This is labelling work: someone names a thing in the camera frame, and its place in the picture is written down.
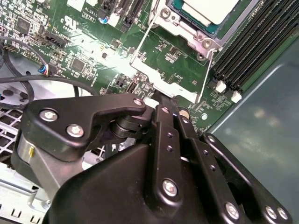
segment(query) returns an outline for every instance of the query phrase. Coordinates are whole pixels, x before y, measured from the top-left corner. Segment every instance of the black cable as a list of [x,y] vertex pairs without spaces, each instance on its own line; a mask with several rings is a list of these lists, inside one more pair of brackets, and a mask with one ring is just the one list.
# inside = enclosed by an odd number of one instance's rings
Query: black cable
[[23,46],[23,47],[26,47],[28,50],[30,50],[31,52],[33,52],[40,60],[43,64],[48,64],[44,59],[43,57],[41,57],[39,55],[39,53],[37,51],[35,51],[31,46],[29,46],[28,44],[22,42],[22,41],[19,41],[13,37],[8,37],[8,36],[0,36],[0,40],[4,40],[4,41],[14,41],[16,43],[18,43],[19,45]]
[[0,162],[4,162],[5,160],[8,160],[11,157],[11,155],[5,155],[2,158],[0,158]]
[[4,64],[4,47],[0,44],[0,69],[2,68],[3,64]]
[[[16,76],[16,77],[23,77],[23,75],[14,67],[14,65],[12,64],[8,52],[4,51],[4,63],[7,66],[7,68],[10,70],[10,72]],[[26,93],[28,95],[28,102],[32,102],[35,98],[34,95],[34,90],[32,88],[32,85],[30,84],[30,82],[25,81],[25,82],[21,82],[22,86],[24,87],[24,89],[26,90]],[[4,104],[4,103],[0,103],[0,107],[7,109],[7,110],[21,110],[24,109],[26,105],[10,105],[10,104]]]
[[75,97],[79,97],[79,88],[75,85],[73,87],[74,87]]
[[45,77],[43,75],[31,75],[31,76],[23,76],[23,77],[0,78],[0,84],[17,83],[17,82],[33,81],[33,80],[51,80],[51,81],[56,81],[56,82],[68,83],[68,84],[77,86],[81,89],[84,89],[94,96],[99,95],[96,90],[94,90],[92,87],[90,87],[86,84],[83,84],[81,82],[74,81],[71,79],[62,78],[62,77]]

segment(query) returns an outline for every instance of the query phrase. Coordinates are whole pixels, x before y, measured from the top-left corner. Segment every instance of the white connector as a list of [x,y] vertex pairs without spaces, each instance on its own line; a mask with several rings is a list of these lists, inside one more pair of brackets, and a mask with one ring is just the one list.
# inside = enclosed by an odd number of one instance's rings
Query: white connector
[[242,99],[242,95],[238,91],[234,91],[232,101],[238,103]]
[[218,81],[215,90],[219,93],[222,93],[223,91],[225,91],[226,89],[226,85],[223,81]]
[[50,2],[50,0],[36,0],[40,4],[47,4]]
[[95,6],[98,3],[98,0],[86,0],[86,2],[91,6]]
[[118,15],[116,13],[112,13],[108,20],[108,24],[110,26],[116,27],[119,20],[120,20],[120,15]]

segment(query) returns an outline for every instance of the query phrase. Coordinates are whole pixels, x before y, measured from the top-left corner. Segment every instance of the black plastic bracket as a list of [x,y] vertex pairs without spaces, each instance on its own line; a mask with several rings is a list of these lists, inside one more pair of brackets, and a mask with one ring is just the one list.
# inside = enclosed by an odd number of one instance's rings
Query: black plastic bracket
[[149,132],[153,111],[153,108],[146,106],[146,111],[141,116],[118,118],[111,125],[111,130],[119,138],[142,139]]
[[292,223],[286,208],[212,134],[200,138],[209,145],[231,191],[254,223]]
[[248,223],[249,220],[239,208],[208,144],[201,142],[194,127],[187,118],[176,117],[180,130],[182,156],[193,166],[199,196],[211,223]]
[[179,135],[169,107],[156,107],[151,133],[144,200],[156,214],[169,217],[183,203]]
[[[54,111],[58,119],[48,122],[40,117],[43,110]],[[142,115],[146,105],[134,94],[38,100],[29,104],[21,121],[21,133],[31,144],[62,161],[75,161],[85,151],[100,144],[111,121],[125,116]],[[76,124],[84,135],[74,138],[66,129]]]

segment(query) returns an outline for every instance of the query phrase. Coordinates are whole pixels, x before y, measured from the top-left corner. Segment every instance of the green circuit board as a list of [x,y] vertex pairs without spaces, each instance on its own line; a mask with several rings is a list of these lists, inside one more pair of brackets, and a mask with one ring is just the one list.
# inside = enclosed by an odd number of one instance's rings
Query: green circuit board
[[[60,76],[90,85],[100,95],[125,93],[132,87],[132,83],[136,84],[133,93],[139,97],[150,97],[153,94],[154,89],[147,76],[129,65],[148,27],[151,0],[145,0],[138,18],[127,33],[121,32],[118,26],[112,27],[99,22],[98,11],[101,7],[99,3],[91,6],[83,1],[82,10],[79,11],[68,5],[68,0],[50,0],[47,5],[39,4],[35,0],[0,0],[0,2],[0,28],[4,35],[22,39],[33,46],[51,66],[58,69]],[[249,3],[250,0],[242,1],[241,8],[236,8],[224,25],[226,29]],[[223,51],[237,37],[249,19],[248,17],[244,20],[225,44]],[[66,47],[44,45],[38,36],[41,25],[44,26],[44,31],[67,40]],[[269,58],[262,69],[248,80],[245,88],[249,88],[263,70],[270,66],[295,39],[295,35],[288,38],[277,49],[274,57]],[[7,49],[40,63],[35,55],[18,44],[11,43]],[[198,61],[197,52],[191,49],[183,38],[172,36],[160,27],[152,29],[138,57],[158,70],[164,81],[178,83],[190,92],[200,92],[208,61]],[[234,105],[229,98],[209,86],[205,87],[199,104],[192,104],[181,97],[178,97],[178,102],[180,106],[190,110],[194,126],[201,131],[209,129]]]

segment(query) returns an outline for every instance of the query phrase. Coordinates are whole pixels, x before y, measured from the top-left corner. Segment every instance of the chip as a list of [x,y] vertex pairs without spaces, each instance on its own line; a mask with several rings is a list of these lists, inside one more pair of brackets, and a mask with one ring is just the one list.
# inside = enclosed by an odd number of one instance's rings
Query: chip
[[134,54],[134,53],[135,53],[135,49],[134,49],[134,48],[129,48],[128,53],[129,53],[130,55]]
[[117,42],[116,40],[113,40],[113,41],[111,42],[111,45],[112,45],[113,47],[115,47],[115,48],[118,48],[118,47],[120,46],[120,43]]
[[39,34],[44,34],[45,32],[45,27],[43,25],[40,25],[39,29],[38,29],[38,33]]
[[170,48],[169,52],[170,52],[172,55],[174,55],[174,54],[177,52],[177,49],[176,49],[175,47],[172,46],[172,47]]
[[102,58],[106,58],[106,57],[107,57],[107,53],[103,53]]
[[110,89],[107,89],[107,91],[106,91],[105,95],[109,95],[109,94],[112,94],[112,93],[113,93],[113,91],[112,91],[112,90],[110,90]]
[[71,65],[72,69],[78,72],[82,72],[84,66],[85,63],[76,58],[74,59],[73,64]]
[[18,30],[21,34],[27,35],[30,31],[30,22],[27,22],[26,20],[19,17],[15,29]]

